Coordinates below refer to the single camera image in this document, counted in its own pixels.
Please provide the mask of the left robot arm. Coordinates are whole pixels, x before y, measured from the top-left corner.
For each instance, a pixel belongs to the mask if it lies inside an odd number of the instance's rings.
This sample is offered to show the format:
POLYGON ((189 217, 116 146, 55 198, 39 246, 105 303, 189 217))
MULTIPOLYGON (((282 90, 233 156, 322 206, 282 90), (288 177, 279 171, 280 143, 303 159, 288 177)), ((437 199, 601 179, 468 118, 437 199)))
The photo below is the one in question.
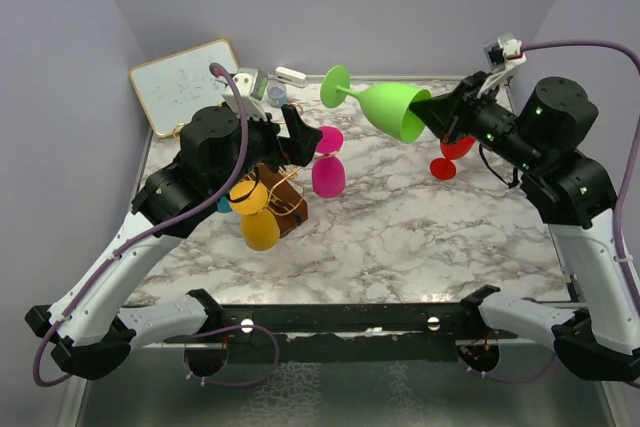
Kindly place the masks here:
POLYGON ((203 289, 151 307, 125 302, 150 270, 217 211, 231 188, 260 164, 272 171, 304 167, 322 138, 298 110, 282 109, 288 134, 270 118, 250 120, 227 105, 197 111, 180 132, 171 163, 150 175, 135 195, 114 239, 62 298, 29 309, 25 321, 41 338, 33 365, 37 385, 46 349, 65 377, 97 380, 136 348, 190 336, 206 342, 224 325, 222 307, 203 289))

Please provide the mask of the green wine glass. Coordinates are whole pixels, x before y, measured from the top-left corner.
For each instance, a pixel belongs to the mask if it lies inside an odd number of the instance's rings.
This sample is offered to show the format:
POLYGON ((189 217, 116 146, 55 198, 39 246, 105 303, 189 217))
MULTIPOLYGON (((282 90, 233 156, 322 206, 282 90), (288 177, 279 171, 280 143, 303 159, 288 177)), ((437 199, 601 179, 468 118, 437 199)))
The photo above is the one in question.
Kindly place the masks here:
POLYGON ((351 88, 351 77, 343 65, 332 67, 321 83, 320 99, 327 108, 336 108, 347 97, 357 100, 369 123, 378 131, 410 144, 422 134, 425 124, 411 112, 415 102, 428 101, 431 93, 403 83, 379 83, 365 90, 351 88))

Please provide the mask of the pink wine glass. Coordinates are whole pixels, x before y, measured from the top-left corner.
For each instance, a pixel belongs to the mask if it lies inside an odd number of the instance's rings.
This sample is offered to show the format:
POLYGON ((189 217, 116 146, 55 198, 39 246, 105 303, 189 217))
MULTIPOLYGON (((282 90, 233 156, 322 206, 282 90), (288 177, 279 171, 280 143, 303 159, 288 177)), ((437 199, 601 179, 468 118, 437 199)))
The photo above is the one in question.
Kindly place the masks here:
POLYGON ((316 195, 322 198, 340 196, 346 187, 346 172, 343 163, 337 157, 344 144, 342 132, 333 126, 321 126, 322 139, 316 147, 311 180, 316 195))

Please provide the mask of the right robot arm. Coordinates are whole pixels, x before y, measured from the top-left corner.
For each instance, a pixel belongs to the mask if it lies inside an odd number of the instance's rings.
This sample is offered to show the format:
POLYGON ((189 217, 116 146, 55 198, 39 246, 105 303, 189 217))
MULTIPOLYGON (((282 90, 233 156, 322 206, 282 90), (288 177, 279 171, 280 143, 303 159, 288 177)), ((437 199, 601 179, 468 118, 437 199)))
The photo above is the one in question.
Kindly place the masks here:
POLYGON ((520 188, 586 305, 551 308, 484 286, 462 300, 461 330, 472 338, 501 330, 532 340, 583 380, 638 380, 639 313, 615 251, 618 197, 606 169, 578 149, 597 107, 578 83, 547 77, 515 115, 497 103, 495 90, 480 91, 485 78, 478 72, 447 94, 412 101, 409 110, 439 140, 470 137, 520 171, 520 188))

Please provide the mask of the red wine glass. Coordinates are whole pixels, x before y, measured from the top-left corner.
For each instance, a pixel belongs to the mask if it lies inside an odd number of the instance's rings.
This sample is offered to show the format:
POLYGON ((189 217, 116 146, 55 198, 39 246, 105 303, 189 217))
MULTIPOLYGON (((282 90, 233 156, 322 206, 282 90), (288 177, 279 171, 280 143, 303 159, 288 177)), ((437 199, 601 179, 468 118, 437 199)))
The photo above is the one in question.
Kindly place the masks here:
POLYGON ((474 146, 475 140, 465 137, 455 143, 440 143, 441 156, 430 163, 430 172, 438 180, 448 181, 456 176, 455 161, 466 156, 474 146))

